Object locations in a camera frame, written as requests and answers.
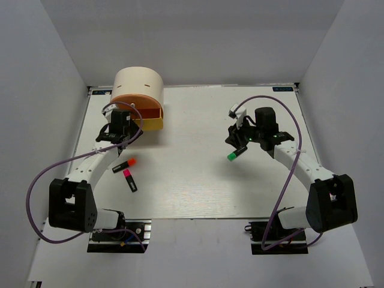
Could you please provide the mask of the green highlighter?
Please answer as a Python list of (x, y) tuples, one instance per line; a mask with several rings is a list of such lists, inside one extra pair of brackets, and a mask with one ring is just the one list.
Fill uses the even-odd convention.
[(244, 147), (241, 147), (239, 149), (236, 149), (235, 151), (233, 151), (232, 153), (230, 153), (228, 156), (227, 156), (227, 159), (229, 161), (233, 161), (235, 159), (237, 159), (240, 155), (242, 155), (248, 148), (246, 146)]

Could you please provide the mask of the pink top drawer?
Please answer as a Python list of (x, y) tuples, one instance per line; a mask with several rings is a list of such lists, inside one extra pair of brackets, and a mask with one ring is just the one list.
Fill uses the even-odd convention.
[(110, 102), (124, 102), (128, 105), (134, 104), (138, 111), (142, 110), (159, 110), (162, 108), (160, 102), (153, 97), (143, 94), (124, 94), (119, 95), (110, 100)]

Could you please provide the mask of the yellow drawer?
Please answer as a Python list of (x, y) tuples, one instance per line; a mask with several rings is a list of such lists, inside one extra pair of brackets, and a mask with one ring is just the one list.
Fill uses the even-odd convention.
[(162, 108), (139, 109), (139, 113), (141, 114), (143, 120), (143, 131), (158, 131), (163, 129), (164, 115)]

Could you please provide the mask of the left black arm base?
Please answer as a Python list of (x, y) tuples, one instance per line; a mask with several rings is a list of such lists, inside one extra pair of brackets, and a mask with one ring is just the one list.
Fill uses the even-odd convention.
[(151, 238), (152, 220), (126, 220), (125, 229), (115, 233), (92, 233), (89, 237), (88, 253), (142, 254)]

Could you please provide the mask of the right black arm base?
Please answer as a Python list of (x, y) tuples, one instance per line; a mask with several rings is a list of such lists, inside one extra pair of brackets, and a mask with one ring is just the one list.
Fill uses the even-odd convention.
[[(251, 253), (252, 255), (296, 255), (296, 254), (308, 254), (307, 239), (305, 232), (301, 232), (294, 237), (281, 242), (275, 247), (266, 251), (262, 250), (262, 238), (267, 226), (267, 220), (254, 220), (249, 222), (244, 230), (249, 234), (251, 240)], [(284, 230), (277, 224), (272, 224), (269, 233), (266, 237), (265, 246), (279, 242), (280, 240), (288, 237), (292, 233), (296, 232), (296, 229)]]

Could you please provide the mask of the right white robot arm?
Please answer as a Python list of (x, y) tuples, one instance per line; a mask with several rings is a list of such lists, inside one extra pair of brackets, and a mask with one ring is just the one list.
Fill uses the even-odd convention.
[(293, 136), (279, 130), (273, 108), (256, 109), (256, 120), (249, 121), (246, 108), (233, 105), (229, 116), (236, 121), (229, 127), (229, 135), (225, 140), (235, 148), (228, 156), (229, 160), (245, 152), (248, 143), (258, 143), (273, 159), (293, 170), (293, 174), (308, 190), (305, 206), (277, 213), (278, 220), (271, 224), (271, 233), (276, 238), (287, 238), (293, 229), (312, 228), (322, 233), (357, 221), (358, 210), (351, 177), (336, 175), (305, 152), (299, 151)]

